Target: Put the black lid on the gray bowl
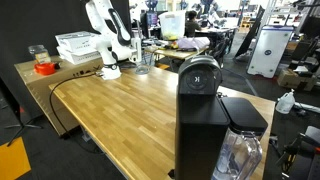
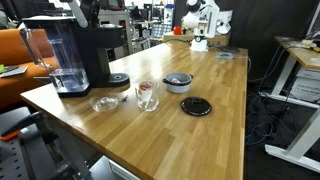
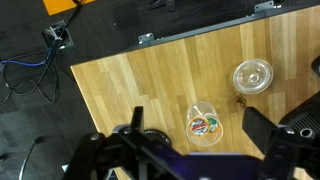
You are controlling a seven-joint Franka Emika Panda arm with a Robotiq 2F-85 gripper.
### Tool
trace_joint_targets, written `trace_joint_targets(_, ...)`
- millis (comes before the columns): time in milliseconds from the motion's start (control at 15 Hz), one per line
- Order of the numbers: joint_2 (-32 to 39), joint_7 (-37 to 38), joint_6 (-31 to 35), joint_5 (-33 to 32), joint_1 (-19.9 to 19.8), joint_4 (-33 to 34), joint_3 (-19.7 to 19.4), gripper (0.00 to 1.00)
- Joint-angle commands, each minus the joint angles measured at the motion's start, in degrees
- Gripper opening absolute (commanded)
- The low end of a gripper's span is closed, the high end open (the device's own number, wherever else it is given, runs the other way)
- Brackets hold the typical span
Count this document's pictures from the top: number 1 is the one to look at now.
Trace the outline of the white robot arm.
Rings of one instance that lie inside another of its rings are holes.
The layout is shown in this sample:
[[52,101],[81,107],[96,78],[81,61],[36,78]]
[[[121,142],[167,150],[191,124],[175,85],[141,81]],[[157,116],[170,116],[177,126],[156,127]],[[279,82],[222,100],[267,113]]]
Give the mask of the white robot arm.
[[141,62],[141,39],[131,37],[110,0],[88,0],[85,8],[92,28],[99,32],[89,42],[102,57],[101,77],[117,79],[121,76],[118,61],[129,60],[136,65]]

